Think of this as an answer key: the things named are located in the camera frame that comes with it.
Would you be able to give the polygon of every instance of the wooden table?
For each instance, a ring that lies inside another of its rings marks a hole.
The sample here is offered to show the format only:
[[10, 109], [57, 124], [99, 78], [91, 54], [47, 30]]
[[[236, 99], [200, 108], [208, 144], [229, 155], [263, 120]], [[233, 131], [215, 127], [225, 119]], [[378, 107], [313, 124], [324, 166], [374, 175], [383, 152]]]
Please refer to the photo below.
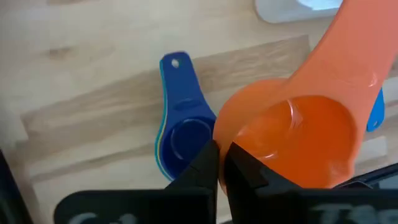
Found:
[[[2, 0], [0, 140], [33, 219], [52, 223], [79, 190], [168, 184], [154, 160], [164, 54], [194, 58], [217, 113], [242, 86], [291, 75], [330, 22], [268, 24], [251, 0]], [[359, 174], [398, 160], [396, 76]], [[221, 193], [218, 221], [229, 218]]]

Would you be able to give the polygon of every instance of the white object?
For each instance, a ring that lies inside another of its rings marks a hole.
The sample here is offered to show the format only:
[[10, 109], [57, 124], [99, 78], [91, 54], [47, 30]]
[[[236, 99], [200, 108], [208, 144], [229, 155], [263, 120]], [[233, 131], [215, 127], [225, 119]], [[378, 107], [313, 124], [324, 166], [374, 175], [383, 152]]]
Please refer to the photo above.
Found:
[[259, 16], [267, 22], [292, 22], [334, 16], [343, 0], [256, 0]]

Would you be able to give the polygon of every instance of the measuring cup handle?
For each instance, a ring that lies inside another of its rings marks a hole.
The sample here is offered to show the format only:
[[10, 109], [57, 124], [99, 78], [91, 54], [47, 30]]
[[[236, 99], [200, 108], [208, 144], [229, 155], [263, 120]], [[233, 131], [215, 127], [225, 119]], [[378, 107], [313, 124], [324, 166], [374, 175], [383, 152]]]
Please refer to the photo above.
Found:
[[160, 61], [168, 110], [182, 111], [207, 105], [200, 90], [192, 61], [185, 52], [167, 54]]
[[398, 51], [397, 11], [397, 0], [344, 0], [297, 78], [329, 77], [378, 92]]

